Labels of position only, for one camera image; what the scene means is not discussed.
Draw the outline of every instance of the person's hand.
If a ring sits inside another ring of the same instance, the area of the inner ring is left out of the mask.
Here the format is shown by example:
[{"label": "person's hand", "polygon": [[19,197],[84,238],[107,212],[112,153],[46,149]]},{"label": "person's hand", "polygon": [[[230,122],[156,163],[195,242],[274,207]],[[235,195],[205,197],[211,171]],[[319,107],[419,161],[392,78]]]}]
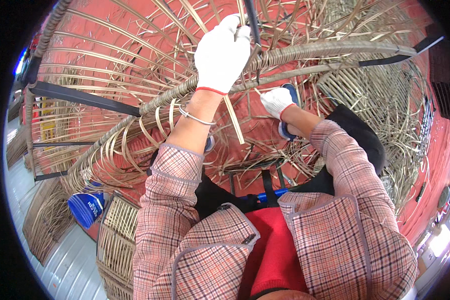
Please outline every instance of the person's hand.
[{"label": "person's hand", "polygon": [[288,89],[284,87],[279,87],[271,90],[267,93],[262,93],[260,95],[260,100],[265,107],[265,109],[273,117],[282,120],[283,111],[296,104],[292,101],[292,96]]},{"label": "person's hand", "polygon": [[250,27],[237,29],[239,24],[238,14],[228,15],[198,43],[195,51],[196,90],[226,95],[240,76],[250,57]]}]

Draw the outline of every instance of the blue bucket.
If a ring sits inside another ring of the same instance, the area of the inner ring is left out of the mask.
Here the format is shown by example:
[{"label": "blue bucket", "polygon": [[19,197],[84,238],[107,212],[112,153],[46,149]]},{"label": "blue bucket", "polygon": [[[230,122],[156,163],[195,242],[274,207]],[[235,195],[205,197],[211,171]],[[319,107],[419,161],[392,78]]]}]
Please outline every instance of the blue bucket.
[{"label": "blue bucket", "polygon": [[104,194],[74,194],[67,201],[68,207],[77,222],[85,229],[90,229],[96,219],[102,214],[105,206]]}]

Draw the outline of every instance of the woven chair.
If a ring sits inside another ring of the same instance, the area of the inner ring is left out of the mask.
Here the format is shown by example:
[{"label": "woven chair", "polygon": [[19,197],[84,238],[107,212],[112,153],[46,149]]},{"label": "woven chair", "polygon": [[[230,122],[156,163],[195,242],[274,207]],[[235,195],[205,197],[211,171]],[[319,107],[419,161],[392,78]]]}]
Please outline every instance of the woven chair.
[{"label": "woven chair", "polygon": [[139,207],[114,192],[103,214],[98,233],[98,271],[110,299],[132,299],[132,257]]}]

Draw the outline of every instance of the white corrugated wall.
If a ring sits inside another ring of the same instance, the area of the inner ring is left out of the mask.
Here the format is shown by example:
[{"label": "white corrugated wall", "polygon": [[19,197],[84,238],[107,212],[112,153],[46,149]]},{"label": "white corrugated wall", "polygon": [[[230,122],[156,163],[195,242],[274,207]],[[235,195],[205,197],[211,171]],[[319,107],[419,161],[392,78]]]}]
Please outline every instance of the white corrugated wall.
[{"label": "white corrugated wall", "polygon": [[[5,141],[10,140],[17,128],[18,118],[6,126]],[[4,165],[6,194],[15,229],[30,264],[50,295],[57,300],[107,299],[95,264],[96,243],[77,224],[66,231],[60,243],[51,251],[45,267],[32,255],[22,226],[37,186],[22,160],[10,170],[7,170],[6,161]]]}]

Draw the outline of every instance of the person's arm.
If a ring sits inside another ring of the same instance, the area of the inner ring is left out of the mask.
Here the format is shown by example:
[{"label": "person's arm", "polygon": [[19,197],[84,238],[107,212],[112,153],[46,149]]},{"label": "person's arm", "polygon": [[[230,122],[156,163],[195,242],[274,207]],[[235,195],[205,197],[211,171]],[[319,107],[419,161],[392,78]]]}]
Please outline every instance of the person's arm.
[{"label": "person's arm", "polygon": [[367,153],[354,138],[335,122],[301,110],[293,104],[287,89],[274,89],[262,94],[260,99],[272,116],[300,130],[325,158],[336,196],[353,195],[361,213],[398,232],[395,206]]},{"label": "person's arm", "polygon": [[[237,15],[225,17],[198,44],[198,85],[185,110],[202,121],[212,122],[223,95],[250,56],[250,28],[237,29],[239,23]],[[146,192],[140,199],[142,208],[135,234],[134,299],[147,298],[186,233],[199,221],[193,207],[209,130],[210,125],[180,117],[150,167],[152,175],[147,178]]]}]

